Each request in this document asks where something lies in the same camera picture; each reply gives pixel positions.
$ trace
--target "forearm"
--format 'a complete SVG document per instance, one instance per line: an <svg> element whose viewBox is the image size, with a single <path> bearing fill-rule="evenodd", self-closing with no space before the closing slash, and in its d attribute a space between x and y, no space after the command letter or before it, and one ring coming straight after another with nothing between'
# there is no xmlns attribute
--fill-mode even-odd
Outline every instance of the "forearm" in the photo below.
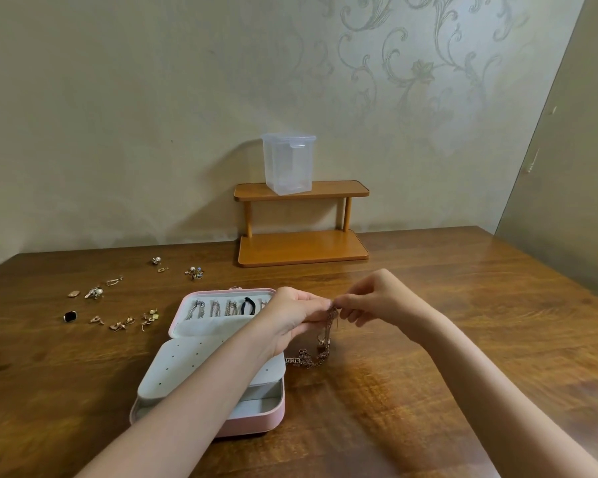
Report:
<svg viewBox="0 0 598 478"><path fill-rule="evenodd" d="M219 347L78 476L189 476L252 378L271 357L265 333L251 324Z"/></svg>
<svg viewBox="0 0 598 478"><path fill-rule="evenodd" d="M421 344L502 477L598 478L598 462L460 329L440 313L431 321Z"/></svg>

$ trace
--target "black cord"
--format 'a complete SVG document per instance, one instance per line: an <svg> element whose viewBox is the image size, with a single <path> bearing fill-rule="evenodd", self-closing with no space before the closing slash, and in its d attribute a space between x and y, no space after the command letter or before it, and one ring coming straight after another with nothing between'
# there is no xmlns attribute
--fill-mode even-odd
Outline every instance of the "black cord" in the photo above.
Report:
<svg viewBox="0 0 598 478"><path fill-rule="evenodd" d="M255 302L253 302L252 299L249 298L249 297L246 297L246 299L244 300L244 303L242 304L242 315L246 315L246 302L249 302L250 305L252 305L252 310L251 310L250 314L254 315L255 314L255 309L257 307L255 306Z"/></svg>

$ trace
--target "person's right hand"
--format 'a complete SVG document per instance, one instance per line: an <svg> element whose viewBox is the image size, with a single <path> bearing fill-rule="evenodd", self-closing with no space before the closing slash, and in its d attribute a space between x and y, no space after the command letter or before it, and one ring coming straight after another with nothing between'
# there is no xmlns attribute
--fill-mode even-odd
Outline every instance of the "person's right hand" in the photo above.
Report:
<svg viewBox="0 0 598 478"><path fill-rule="evenodd" d="M381 319L415 342L442 315L385 269L356 282L348 293L335 298L334 305L341 309L339 317L357 327Z"/></svg>

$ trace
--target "person's left hand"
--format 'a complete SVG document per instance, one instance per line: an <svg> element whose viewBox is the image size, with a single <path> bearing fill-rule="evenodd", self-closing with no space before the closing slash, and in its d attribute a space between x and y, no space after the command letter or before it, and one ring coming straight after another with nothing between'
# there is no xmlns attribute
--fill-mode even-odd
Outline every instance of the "person's left hand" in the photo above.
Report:
<svg viewBox="0 0 598 478"><path fill-rule="evenodd" d="M273 355L276 356L299 334L322 328L331 306L332 301L327 298L281 287L252 323L270 334Z"/></svg>

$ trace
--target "pink jewelry box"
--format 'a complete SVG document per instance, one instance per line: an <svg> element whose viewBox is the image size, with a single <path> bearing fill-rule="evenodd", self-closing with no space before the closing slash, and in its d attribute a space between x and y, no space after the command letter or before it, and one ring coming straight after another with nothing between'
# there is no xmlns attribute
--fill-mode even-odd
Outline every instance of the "pink jewelry box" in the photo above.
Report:
<svg viewBox="0 0 598 478"><path fill-rule="evenodd" d="M138 387L138 397L129 416L131 424L146 416L227 337L252 319L253 315L224 315L229 301L236 301L240 312L249 297L255 302L256 314L274 294L272 289L232 288L193 292L184 297L168 330L171 340L162 345ZM195 306L196 301L204 302L201 317L201 305ZM213 301L219 303L219 316L211 316L211 311L216 311ZM252 305L246 303L244 311L250 313ZM258 434L276 428L286 410L284 372L283 354L266 362L217 437Z"/></svg>

